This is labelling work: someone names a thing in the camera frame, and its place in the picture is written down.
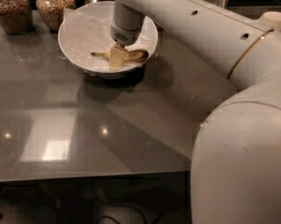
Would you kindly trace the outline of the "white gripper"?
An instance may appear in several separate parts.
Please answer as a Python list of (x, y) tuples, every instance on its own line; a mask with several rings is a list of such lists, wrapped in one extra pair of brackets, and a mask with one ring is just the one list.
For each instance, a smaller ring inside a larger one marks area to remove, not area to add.
[(111, 22), (110, 35), (112, 39), (119, 45), (114, 45), (110, 49), (109, 68), (119, 69), (122, 65), (128, 50), (123, 46), (133, 45), (141, 33), (143, 26), (142, 21), (124, 20)]

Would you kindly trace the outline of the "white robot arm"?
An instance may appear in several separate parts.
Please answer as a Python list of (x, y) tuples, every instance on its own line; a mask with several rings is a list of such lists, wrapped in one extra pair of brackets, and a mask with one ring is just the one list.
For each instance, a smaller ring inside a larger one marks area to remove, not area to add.
[(118, 31), (153, 19), (239, 89), (192, 151), (192, 224), (281, 224), (281, 32), (204, 0), (116, 0)]

